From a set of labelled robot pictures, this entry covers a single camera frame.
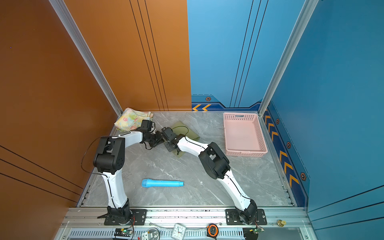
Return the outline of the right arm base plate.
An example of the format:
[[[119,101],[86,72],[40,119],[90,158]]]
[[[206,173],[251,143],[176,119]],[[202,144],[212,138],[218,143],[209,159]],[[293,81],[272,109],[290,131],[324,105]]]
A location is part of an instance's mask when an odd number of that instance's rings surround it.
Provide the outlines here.
[[[252,226],[266,226],[268,224],[265,211],[257,209],[254,214],[249,216],[238,209],[226,209],[226,223],[229,226],[234,225],[252,225]]]

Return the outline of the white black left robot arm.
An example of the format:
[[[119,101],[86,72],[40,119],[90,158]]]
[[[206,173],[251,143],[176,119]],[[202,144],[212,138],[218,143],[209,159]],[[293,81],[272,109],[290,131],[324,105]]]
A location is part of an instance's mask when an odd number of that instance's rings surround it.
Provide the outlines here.
[[[100,137],[93,165],[98,170],[96,174],[102,176],[107,190],[107,213],[100,216],[105,219],[105,225],[133,223],[134,215],[130,209],[122,177],[126,148],[135,144],[149,144],[150,148],[154,148],[163,142],[159,131],[155,133],[132,131],[123,135]]]

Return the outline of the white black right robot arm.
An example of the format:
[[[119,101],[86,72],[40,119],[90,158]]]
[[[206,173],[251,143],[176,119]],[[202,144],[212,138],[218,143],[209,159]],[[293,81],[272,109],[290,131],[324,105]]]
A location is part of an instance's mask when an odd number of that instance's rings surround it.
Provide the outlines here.
[[[252,225],[256,221],[256,202],[241,188],[231,170],[229,159],[216,143],[200,143],[185,135],[163,136],[163,139],[170,152],[177,150],[199,158],[206,173],[212,179],[218,180],[228,192],[243,224]]]

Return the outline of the pastel floral skirt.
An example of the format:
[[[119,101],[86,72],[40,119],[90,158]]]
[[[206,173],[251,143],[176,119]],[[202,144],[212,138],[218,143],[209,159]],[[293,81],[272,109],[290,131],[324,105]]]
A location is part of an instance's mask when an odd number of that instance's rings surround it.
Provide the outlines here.
[[[140,127],[143,120],[152,121],[153,117],[154,113],[152,112],[141,112],[126,108],[114,125],[120,131],[129,132]]]

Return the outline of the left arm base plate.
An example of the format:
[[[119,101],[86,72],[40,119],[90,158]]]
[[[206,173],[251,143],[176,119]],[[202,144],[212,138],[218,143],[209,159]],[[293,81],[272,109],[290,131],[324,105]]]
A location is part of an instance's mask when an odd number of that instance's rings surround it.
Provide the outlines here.
[[[105,226],[143,226],[147,217],[146,209],[133,209],[126,215],[106,214],[104,225]]]

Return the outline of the olive green ruffled skirt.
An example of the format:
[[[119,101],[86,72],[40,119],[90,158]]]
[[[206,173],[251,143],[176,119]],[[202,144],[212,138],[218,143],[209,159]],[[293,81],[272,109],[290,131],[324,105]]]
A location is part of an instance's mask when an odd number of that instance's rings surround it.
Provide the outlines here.
[[[171,129],[176,135],[185,135],[186,137],[190,138],[191,140],[198,141],[200,139],[200,136],[192,131],[188,126],[186,126],[181,121],[177,121],[171,126]]]

